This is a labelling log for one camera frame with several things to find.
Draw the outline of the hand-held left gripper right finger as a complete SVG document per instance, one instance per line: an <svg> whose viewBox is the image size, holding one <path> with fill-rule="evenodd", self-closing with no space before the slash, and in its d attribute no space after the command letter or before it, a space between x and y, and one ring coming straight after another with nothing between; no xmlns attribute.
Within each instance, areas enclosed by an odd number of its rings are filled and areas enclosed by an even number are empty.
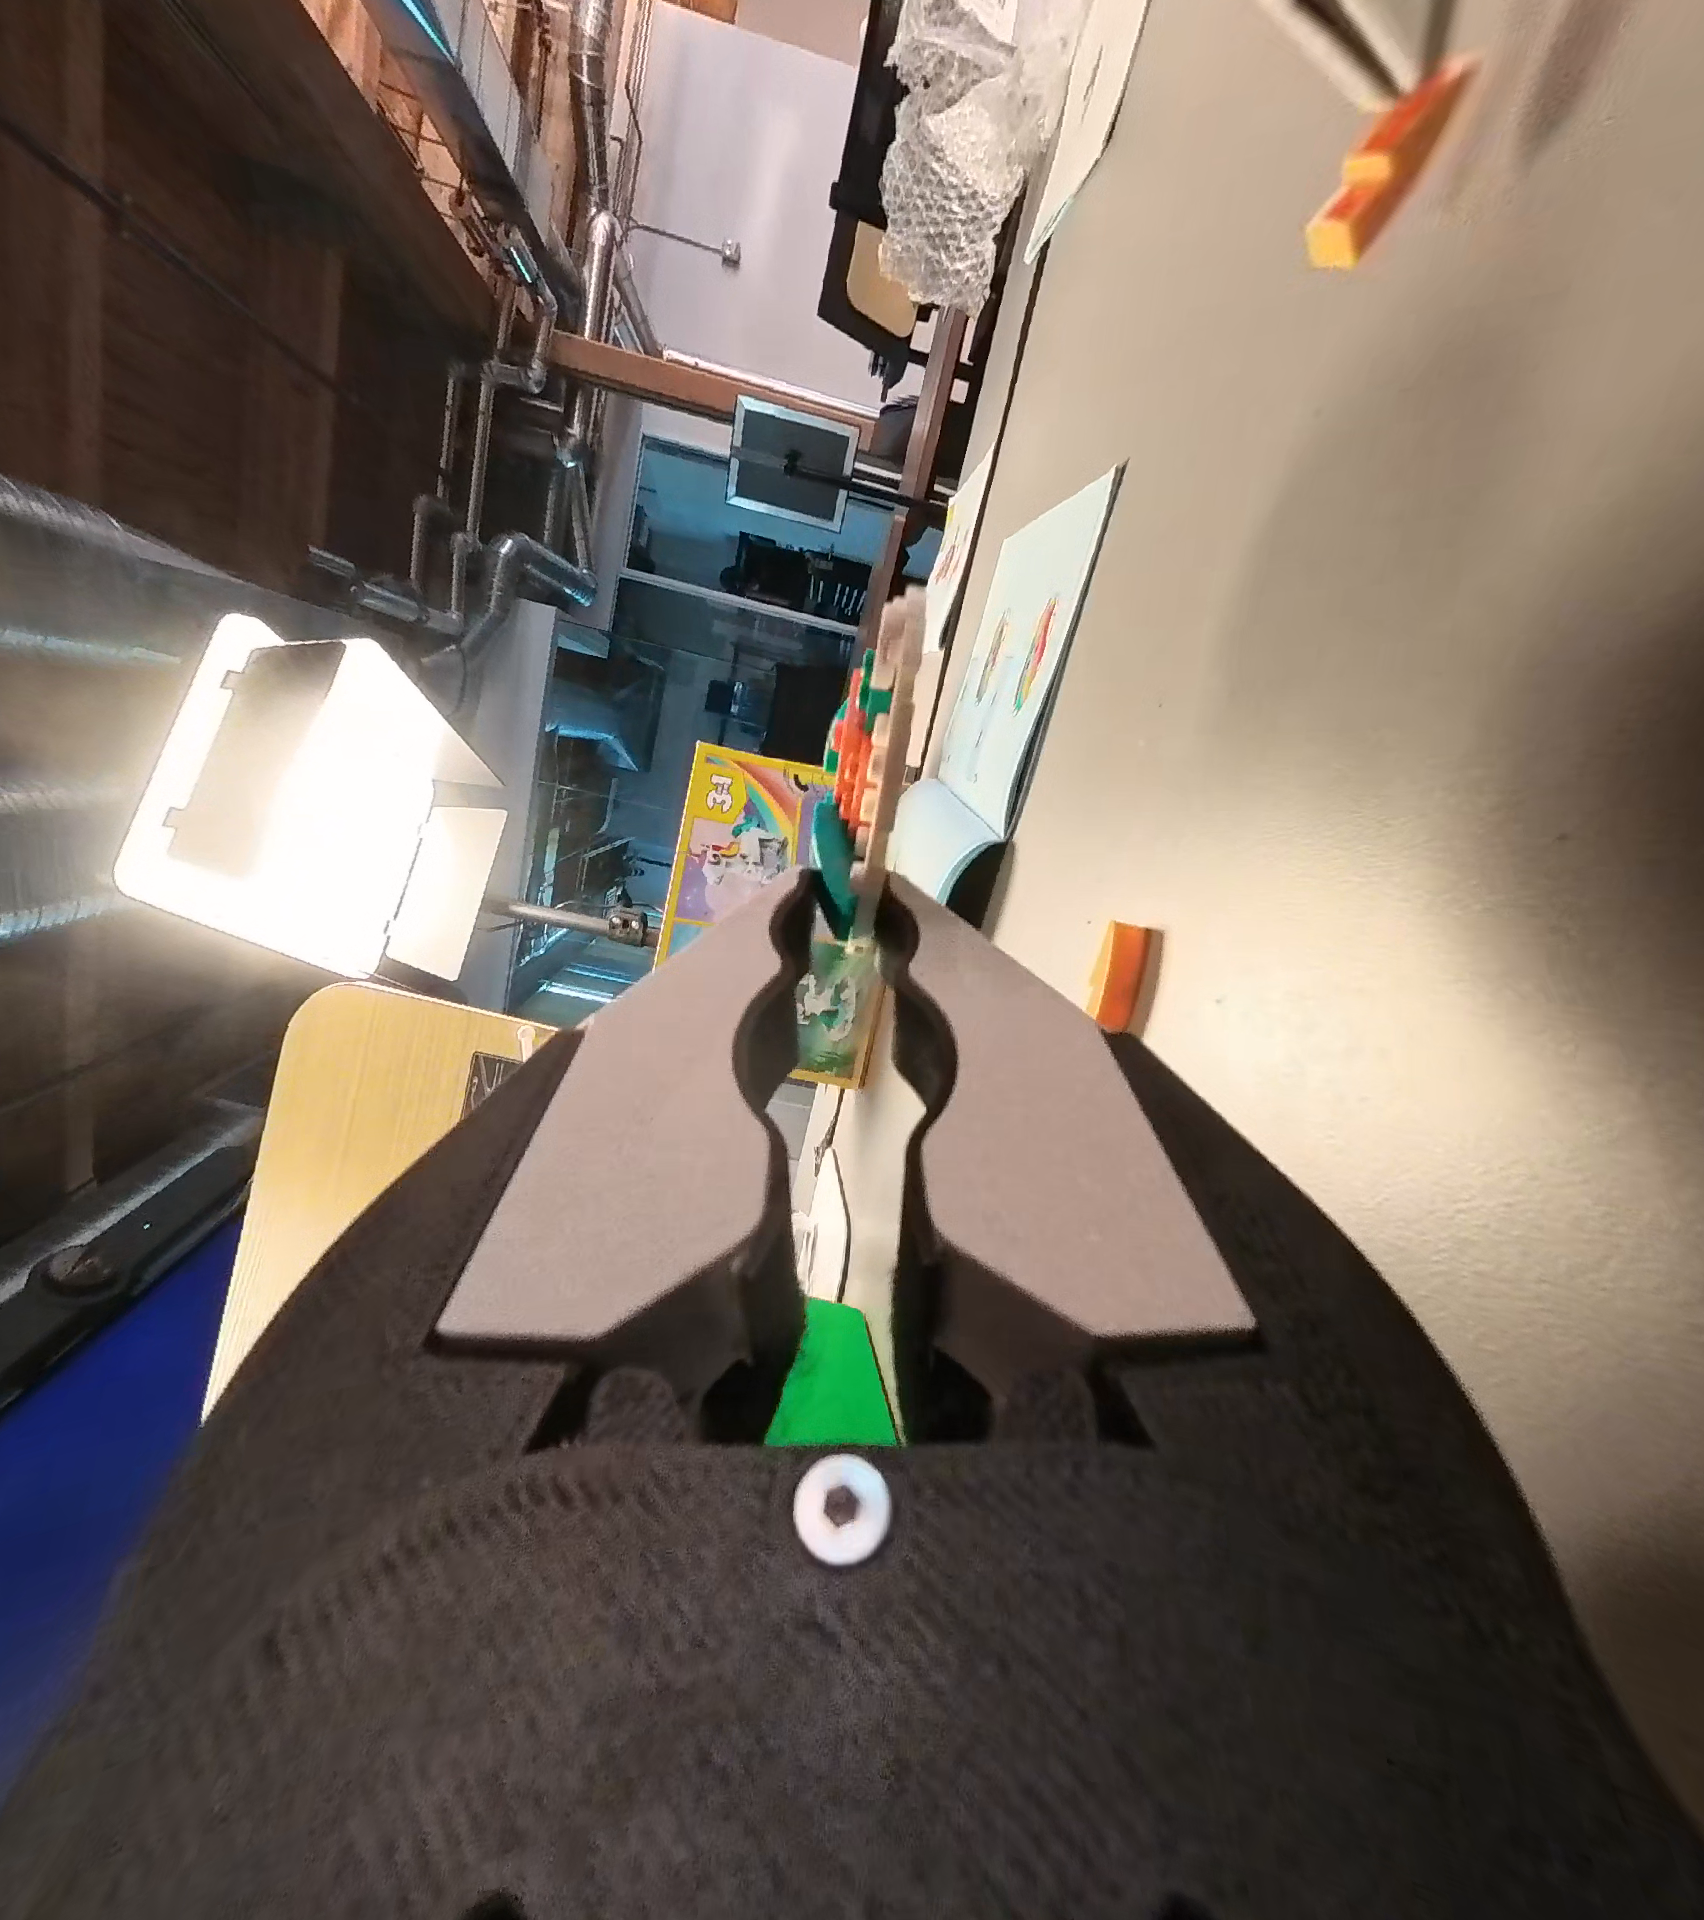
<svg viewBox="0 0 1704 1920"><path fill-rule="evenodd" d="M911 885L886 892L900 1152L890 1353L1019 1386L1250 1345L1257 1313L1106 1031Z"/></svg>

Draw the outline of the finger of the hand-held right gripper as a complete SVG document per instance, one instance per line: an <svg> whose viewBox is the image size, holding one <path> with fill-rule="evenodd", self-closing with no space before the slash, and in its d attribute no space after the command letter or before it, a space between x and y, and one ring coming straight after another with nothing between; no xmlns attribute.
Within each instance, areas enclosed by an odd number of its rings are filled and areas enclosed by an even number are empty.
<svg viewBox="0 0 1704 1920"><path fill-rule="evenodd" d="M1456 0L1282 0L1282 28L1346 91L1414 91L1447 53Z"/></svg>

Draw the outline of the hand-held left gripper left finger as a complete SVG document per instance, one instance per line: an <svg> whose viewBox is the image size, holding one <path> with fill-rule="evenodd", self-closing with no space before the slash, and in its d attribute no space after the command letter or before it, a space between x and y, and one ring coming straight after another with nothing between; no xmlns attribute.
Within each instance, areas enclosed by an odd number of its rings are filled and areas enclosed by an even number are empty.
<svg viewBox="0 0 1704 1920"><path fill-rule="evenodd" d="M805 1284L765 1107L808 952L815 876L776 876L583 1023L435 1345L650 1370L686 1405L787 1392Z"/></svg>

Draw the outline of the orange curved lego piece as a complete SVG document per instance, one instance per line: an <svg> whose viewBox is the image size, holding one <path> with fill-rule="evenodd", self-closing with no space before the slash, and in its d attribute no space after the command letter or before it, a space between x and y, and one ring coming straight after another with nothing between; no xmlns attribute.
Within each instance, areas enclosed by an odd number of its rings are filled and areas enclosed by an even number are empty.
<svg viewBox="0 0 1704 1920"><path fill-rule="evenodd" d="M1304 259L1315 272L1347 272L1367 261L1396 211L1414 199L1475 70L1481 53L1443 58L1346 150L1340 195L1304 227Z"/></svg>
<svg viewBox="0 0 1704 1920"><path fill-rule="evenodd" d="M1156 960L1161 960L1156 925L1131 925L1131 919L1106 925L1100 960L1094 960L1089 996L1083 996L1089 1021L1106 1036L1142 1031L1142 1011L1153 1011Z"/></svg>

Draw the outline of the round colourful lego model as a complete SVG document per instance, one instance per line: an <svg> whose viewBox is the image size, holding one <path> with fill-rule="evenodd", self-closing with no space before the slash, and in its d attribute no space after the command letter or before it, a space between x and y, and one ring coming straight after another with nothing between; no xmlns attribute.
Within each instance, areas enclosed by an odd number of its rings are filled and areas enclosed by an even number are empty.
<svg viewBox="0 0 1704 1920"><path fill-rule="evenodd" d="M876 641L846 681L825 737L825 788L808 826L815 907L829 945L876 960L876 907L890 892L890 833L910 790L910 746L919 712L929 591L900 587L876 609Z"/></svg>

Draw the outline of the colourful lego set box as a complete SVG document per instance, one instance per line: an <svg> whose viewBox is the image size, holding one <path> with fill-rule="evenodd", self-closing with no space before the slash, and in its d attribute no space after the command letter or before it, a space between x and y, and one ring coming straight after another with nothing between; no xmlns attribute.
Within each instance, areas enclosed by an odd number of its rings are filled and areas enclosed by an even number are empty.
<svg viewBox="0 0 1704 1920"><path fill-rule="evenodd" d="M707 925L743 907L789 865L815 865L815 818L829 804L829 774L733 746L695 746L672 833L670 907L657 964L693 951ZM808 978L796 982L796 1081L859 1087L871 1021L886 1003L876 952L829 938L815 919Z"/></svg>

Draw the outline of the wooden side table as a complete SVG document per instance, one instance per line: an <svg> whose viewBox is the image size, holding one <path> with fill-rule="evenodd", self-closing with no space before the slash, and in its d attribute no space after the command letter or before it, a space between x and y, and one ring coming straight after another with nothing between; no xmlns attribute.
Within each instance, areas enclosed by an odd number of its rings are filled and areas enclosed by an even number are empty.
<svg viewBox="0 0 1704 1920"><path fill-rule="evenodd" d="M330 982L284 1031L201 1422L340 1232L473 1120L551 1023Z"/></svg>

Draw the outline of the white paper sheet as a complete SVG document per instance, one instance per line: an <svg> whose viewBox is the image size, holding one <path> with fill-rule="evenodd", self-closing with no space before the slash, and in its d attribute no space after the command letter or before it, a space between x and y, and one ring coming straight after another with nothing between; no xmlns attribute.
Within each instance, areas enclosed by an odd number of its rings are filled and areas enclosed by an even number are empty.
<svg viewBox="0 0 1704 1920"><path fill-rule="evenodd" d="M1094 0L1083 14L1083 42L1071 58L1061 139L1035 199L1022 261L1048 248L1071 199L1089 186L1094 162L1110 143L1143 14L1153 14L1143 0Z"/></svg>

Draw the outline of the green screen cloth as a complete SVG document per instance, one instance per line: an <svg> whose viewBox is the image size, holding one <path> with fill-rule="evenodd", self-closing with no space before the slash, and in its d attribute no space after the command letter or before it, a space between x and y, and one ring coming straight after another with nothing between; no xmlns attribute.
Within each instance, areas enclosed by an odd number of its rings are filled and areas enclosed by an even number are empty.
<svg viewBox="0 0 1704 1920"><path fill-rule="evenodd" d="M765 1447L894 1447L894 1412L859 1312L808 1299Z"/></svg>

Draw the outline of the clear bubble wrap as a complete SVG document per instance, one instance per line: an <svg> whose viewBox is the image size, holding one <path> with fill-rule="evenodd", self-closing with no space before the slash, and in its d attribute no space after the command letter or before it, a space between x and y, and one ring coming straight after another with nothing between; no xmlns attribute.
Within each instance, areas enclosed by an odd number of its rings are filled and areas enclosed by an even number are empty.
<svg viewBox="0 0 1704 1920"><path fill-rule="evenodd" d="M876 261L911 304L984 313L1000 227L1067 115L1083 15L1083 0L900 7Z"/></svg>

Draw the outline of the bright studio light panel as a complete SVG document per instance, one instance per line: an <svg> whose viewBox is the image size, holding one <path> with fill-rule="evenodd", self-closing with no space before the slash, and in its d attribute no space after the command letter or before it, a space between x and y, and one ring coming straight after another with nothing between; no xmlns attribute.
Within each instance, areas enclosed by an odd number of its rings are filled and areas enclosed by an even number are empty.
<svg viewBox="0 0 1704 1920"><path fill-rule="evenodd" d="M227 609L110 885L330 978L452 982L500 838L504 788L376 641Z"/></svg>

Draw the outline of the printed paper sheet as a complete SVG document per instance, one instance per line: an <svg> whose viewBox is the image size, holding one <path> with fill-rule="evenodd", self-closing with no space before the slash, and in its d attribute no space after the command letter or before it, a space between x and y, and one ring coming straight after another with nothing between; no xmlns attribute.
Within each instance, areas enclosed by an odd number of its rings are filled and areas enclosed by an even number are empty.
<svg viewBox="0 0 1704 1920"><path fill-rule="evenodd" d="M934 566L926 582L926 653L950 648L950 616L960 609L963 566L984 524L984 492L987 492L987 459L950 492Z"/></svg>

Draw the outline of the grey ceiling pipes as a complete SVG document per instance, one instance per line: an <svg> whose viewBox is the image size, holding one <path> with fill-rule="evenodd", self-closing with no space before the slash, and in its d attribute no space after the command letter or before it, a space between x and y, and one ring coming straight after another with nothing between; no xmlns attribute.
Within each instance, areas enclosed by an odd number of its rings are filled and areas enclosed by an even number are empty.
<svg viewBox="0 0 1704 1920"><path fill-rule="evenodd" d="M407 591L444 658L478 663L514 597L587 609L601 391L556 373L556 346L664 355L628 265L641 103L616 132L628 83L621 25L650 7L384 7L384 42L428 132L452 155L452 232L478 242L495 293L487 347L449 361L428 492L407 524ZM556 373L544 531L483 542L500 393L540 402Z"/></svg>

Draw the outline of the white framed board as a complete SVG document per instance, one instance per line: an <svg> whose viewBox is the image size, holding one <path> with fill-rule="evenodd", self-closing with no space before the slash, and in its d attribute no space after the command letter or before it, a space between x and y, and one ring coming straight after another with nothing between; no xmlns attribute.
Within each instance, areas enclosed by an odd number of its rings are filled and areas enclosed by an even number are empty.
<svg viewBox="0 0 1704 1920"><path fill-rule="evenodd" d="M805 414L765 393L733 402L729 508L805 531L846 531L859 427Z"/></svg>

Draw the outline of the ribbed metal duct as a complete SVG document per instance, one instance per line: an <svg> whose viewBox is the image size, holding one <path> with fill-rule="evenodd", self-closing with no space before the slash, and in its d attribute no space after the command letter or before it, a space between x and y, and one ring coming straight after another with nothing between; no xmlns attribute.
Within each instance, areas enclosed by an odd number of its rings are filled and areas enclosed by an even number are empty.
<svg viewBox="0 0 1704 1920"><path fill-rule="evenodd" d="M341 634L340 609L0 478L0 951L120 907L126 812L227 609Z"/></svg>

